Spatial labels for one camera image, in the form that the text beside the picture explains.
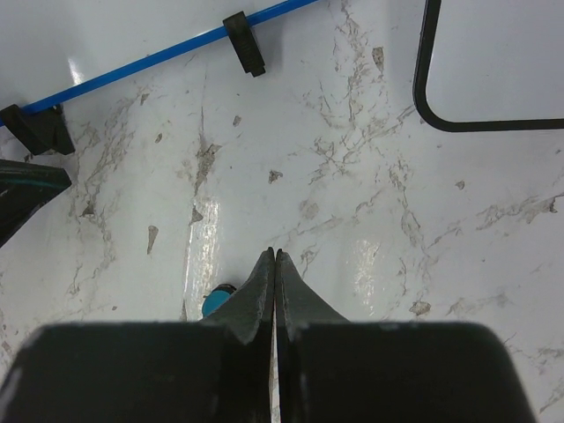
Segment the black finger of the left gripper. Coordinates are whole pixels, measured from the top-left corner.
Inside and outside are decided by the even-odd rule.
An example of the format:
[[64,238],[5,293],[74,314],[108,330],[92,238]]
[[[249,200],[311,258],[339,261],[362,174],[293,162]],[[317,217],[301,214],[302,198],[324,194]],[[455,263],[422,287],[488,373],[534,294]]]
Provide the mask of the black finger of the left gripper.
[[1,160],[1,246],[70,186],[71,179],[62,168]]

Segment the blue framed small whiteboard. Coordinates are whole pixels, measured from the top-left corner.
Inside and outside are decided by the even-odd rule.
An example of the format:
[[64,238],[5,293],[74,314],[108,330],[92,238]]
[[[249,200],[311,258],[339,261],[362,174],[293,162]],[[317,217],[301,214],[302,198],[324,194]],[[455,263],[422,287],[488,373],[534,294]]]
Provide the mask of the blue framed small whiteboard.
[[238,12],[251,26],[304,1],[3,1],[1,106],[28,114],[226,37]]

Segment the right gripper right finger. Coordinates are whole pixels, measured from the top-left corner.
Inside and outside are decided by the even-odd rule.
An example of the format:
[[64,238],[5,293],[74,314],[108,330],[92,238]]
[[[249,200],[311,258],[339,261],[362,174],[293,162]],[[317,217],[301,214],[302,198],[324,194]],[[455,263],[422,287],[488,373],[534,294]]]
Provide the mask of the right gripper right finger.
[[346,320],[279,251],[275,265],[284,422],[532,422],[503,343],[459,322]]

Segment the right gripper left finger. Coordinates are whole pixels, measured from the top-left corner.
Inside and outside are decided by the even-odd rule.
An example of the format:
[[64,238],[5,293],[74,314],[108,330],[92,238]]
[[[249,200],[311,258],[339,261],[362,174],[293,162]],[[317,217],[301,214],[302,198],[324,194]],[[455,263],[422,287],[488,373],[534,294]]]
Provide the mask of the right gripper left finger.
[[4,422],[267,422],[275,259],[196,322],[36,330],[1,388]]

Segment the blue black whiteboard eraser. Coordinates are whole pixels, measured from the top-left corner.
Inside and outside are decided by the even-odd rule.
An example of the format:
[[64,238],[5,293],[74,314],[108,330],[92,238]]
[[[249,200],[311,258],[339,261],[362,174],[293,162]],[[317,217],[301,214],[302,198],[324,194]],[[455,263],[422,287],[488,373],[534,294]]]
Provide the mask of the blue black whiteboard eraser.
[[221,284],[216,286],[204,298],[202,305],[202,317],[206,318],[219,307],[221,307],[236,292],[237,288],[230,284]]

